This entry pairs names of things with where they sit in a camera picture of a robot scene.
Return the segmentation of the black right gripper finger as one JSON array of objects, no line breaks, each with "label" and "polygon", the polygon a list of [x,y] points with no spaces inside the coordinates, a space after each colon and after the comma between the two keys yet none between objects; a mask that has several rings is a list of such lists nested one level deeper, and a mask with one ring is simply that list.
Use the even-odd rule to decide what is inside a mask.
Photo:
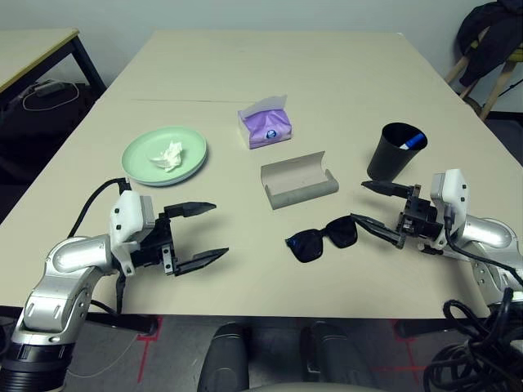
[{"label": "black right gripper finger", "polygon": [[367,180],[363,181],[361,185],[378,194],[396,196],[404,199],[419,196],[421,189],[420,185],[407,186],[385,180]]},{"label": "black right gripper finger", "polygon": [[357,225],[375,237],[387,241],[396,248],[404,247],[405,236],[397,231],[394,231],[393,229],[387,228],[382,222],[368,216],[362,216],[354,213],[351,213],[350,217]]}]

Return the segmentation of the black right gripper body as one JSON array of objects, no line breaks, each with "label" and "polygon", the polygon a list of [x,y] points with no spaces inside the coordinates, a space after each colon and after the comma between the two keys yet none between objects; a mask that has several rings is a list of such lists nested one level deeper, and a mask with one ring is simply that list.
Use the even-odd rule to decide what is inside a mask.
[{"label": "black right gripper body", "polygon": [[419,197],[420,185],[411,186],[404,210],[400,213],[397,231],[405,236],[436,240],[443,225],[436,221],[437,209]]}]

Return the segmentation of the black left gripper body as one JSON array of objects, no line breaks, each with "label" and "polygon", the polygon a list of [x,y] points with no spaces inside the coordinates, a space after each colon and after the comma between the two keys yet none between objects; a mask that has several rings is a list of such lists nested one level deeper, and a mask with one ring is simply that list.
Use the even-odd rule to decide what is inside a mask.
[{"label": "black left gripper body", "polygon": [[131,254],[134,267],[162,265],[166,275],[177,275],[178,259],[174,250],[171,218],[171,207],[165,207],[159,213],[154,228],[140,242],[140,249]]}]

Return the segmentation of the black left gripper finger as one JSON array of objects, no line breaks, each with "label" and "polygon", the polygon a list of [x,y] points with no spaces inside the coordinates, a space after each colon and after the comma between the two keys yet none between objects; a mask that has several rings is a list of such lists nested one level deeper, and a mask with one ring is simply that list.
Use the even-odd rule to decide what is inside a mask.
[{"label": "black left gripper finger", "polygon": [[216,204],[208,202],[185,202],[166,206],[163,208],[163,211],[169,218],[177,216],[190,217],[211,211],[216,207]]},{"label": "black left gripper finger", "polygon": [[181,276],[190,272],[200,270],[225,255],[229,251],[228,247],[212,249],[193,255],[191,260],[177,261],[174,265],[174,274]]}]

